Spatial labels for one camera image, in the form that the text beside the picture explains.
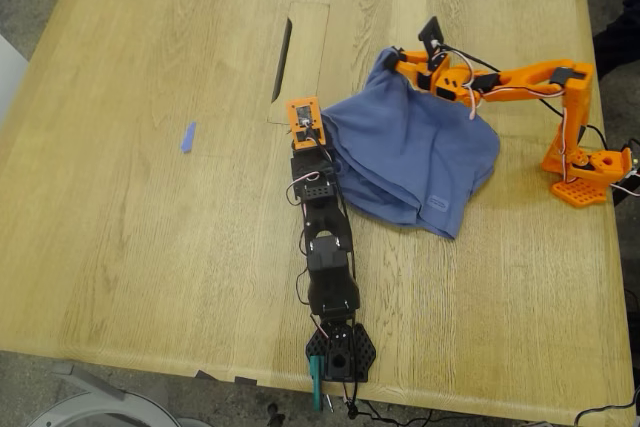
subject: orange base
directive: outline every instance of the orange base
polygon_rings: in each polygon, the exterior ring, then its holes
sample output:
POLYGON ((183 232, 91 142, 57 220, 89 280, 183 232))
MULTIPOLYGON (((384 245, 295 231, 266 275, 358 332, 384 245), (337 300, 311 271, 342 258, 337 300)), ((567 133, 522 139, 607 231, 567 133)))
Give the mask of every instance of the orange base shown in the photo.
POLYGON ((556 182, 551 186, 551 192, 574 207, 586 207, 607 200, 605 186, 584 179, 576 179, 569 184, 556 182))

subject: orange robotic arm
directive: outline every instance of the orange robotic arm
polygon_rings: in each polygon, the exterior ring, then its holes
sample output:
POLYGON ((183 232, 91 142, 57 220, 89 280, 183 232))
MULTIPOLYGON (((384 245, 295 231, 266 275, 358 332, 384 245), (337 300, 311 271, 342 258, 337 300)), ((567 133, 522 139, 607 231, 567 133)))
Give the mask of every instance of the orange robotic arm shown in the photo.
POLYGON ((542 160, 543 170, 562 174, 562 180, 551 186, 556 196, 576 207, 604 202, 609 185, 632 171, 628 147, 620 152, 587 153, 579 146, 589 118, 591 64, 554 60, 489 73, 473 70, 468 59, 456 50, 438 48, 441 35, 436 39, 439 42, 431 44, 424 30, 420 38, 425 47, 431 47, 430 53, 399 50, 388 56, 385 65, 403 74, 418 89, 472 107, 471 118, 481 100, 562 97, 562 122, 542 160), (465 63, 451 67, 451 54, 459 55, 465 63))

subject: wooden table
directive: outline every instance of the wooden table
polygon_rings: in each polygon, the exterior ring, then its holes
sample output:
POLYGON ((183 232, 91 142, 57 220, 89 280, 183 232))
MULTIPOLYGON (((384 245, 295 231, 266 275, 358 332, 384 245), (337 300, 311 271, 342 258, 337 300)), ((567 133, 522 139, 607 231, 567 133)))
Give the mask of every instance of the wooden table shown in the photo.
MULTIPOLYGON (((0 348, 310 390, 284 101, 358 91, 431 15, 505 69, 592 61, 586 0, 60 0, 0 133, 0 348)), ((628 401, 611 205, 549 193, 538 163, 558 119, 542 105, 481 114, 501 153, 457 240, 352 215, 378 350, 359 393, 557 423, 628 401)))

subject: gray floor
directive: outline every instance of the gray floor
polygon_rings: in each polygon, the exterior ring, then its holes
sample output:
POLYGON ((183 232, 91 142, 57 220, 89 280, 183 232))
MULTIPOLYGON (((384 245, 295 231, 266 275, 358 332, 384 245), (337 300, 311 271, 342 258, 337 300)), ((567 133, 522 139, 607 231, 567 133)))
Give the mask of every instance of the gray floor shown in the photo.
MULTIPOLYGON (((29 58, 55 1, 0 0, 0 34, 29 58)), ((621 1, 589 0, 594 32, 602 30, 617 17, 621 1)), ((621 146, 630 136, 640 136, 640 115, 636 110, 640 103, 640 82, 637 79, 640 79, 640 62, 617 69, 600 84, 607 140, 614 148, 621 146)), ((636 273, 640 270, 637 269, 640 267, 640 247, 634 240, 640 201, 634 200, 623 202, 616 216, 625 284, 640 293, 640 273, 636 273)), ((27 425, 44 408, 73 392, 72 388, 48 374, 51 362, 49 359, 0 352, 0 427, 27 425)), ((198 418, 213 426, 266 425, 266 408, 271 402, 276 402, 287 415, 286 425, 373 425, 362 418, 348 420, 346 409, 338 399, 334 399, 336 413, 316 414, 310 408, 311 398, 307 394, 101 366, 86 368, 117 387, 145 393, 165 402, 176 415, 198 418)), ((378 407, 383 415, 401 420, 424 416, 427 412, 386 404, 378 407)), ((435 412, 434 418, 441 415, 445 413, 435 412)), ((450 420, 442 424, 443 427, 447 427, 444 424, 456 427, 515 425, 512 421, 485 417, 450 420)))

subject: blue towel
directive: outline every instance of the blue towel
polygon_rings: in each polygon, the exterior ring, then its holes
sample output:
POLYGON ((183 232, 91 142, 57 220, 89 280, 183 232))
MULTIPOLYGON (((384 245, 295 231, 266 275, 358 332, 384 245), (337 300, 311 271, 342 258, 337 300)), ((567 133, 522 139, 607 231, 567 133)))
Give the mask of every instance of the blue towel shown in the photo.
POLYGON ((467 200, 493 172, 496 133, 469 109, 418 92, 386 69, 385 49, 362 92, 322 111, 345 199, 379 219, 455 238, 467 200))

